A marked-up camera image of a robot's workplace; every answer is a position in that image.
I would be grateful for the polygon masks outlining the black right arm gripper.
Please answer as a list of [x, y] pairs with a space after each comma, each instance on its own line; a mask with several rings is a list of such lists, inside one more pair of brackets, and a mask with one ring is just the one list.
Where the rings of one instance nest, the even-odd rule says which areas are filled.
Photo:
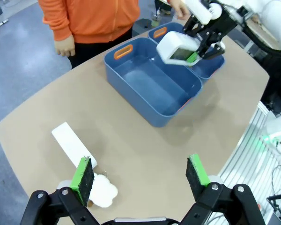
[[209, 24], [205, 26], [204, 30], [201, 22], [194, 15], [191, 15], [183, 26], [183, 32], [191, 37], [196, 37], [197, 34], [203, 30], [201, 32], [203, 41], [213, 44], [208, 47], [207, 51], [202, 56], [199, 56], [198, 50], [192, 52], [186, 61], [189, 63], [197, 63], [199, 60], [211, 60], [224, 54], [225, 44], [221, 40], [236, 26], [237, 21], [231, 18], [226, 10], [222, 11], [218, 19], [211, 20]]

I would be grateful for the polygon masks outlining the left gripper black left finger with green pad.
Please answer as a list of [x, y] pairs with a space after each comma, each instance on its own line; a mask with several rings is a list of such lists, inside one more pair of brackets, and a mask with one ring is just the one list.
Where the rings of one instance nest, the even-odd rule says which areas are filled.
[[48, 194], [34, 191], [28, 201], [20, 224], [56, 225], [60, 218], [69, 217], [75, 225], [97, 225], [99, 222], [87, 209], [94, 181], [91, 159], [81, 158], [68, 187]]

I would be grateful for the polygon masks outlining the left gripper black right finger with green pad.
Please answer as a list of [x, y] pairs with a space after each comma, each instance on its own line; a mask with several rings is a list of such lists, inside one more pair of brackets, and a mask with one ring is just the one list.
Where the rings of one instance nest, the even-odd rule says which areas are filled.
[[203, 225], [214, 212], [222, 213], [230, 225], [265, 224], [250, 187], [236, 184], [230, 189], [211, 182], [198, 154], [189, 155], [185, 175], [195, 204], [181, 220], [181, 225]]

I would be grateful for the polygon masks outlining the person's left hand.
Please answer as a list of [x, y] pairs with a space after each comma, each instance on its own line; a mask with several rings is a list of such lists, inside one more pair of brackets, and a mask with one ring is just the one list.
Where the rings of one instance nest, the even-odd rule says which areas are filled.
[[169, 0], [170, 5], [174, 8], [177, 18], [185, 20], [189, 17], [190, 12], [187, 5], [181, 0]]

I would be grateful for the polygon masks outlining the person's right hand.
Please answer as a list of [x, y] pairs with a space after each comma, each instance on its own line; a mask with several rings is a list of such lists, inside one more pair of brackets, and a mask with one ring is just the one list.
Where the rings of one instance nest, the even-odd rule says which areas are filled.
[[61, 56], [75, 56], [75, 43], [73, 35], [62, 41], [54, 41], [56, 53]]

